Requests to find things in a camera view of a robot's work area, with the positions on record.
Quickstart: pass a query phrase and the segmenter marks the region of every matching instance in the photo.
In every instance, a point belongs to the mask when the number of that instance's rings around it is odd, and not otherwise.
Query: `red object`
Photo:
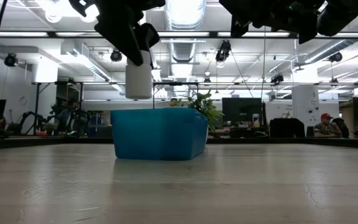
[[[325,113],[321,115],[321,119],[333,119],[333,117],[329,113]]]

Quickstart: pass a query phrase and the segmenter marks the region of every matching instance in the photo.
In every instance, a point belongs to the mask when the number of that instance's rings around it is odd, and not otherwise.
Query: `blue plastic bin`
[[[111,111],[120,159],[189,160],[205,148],[207,117],[191,108]]]

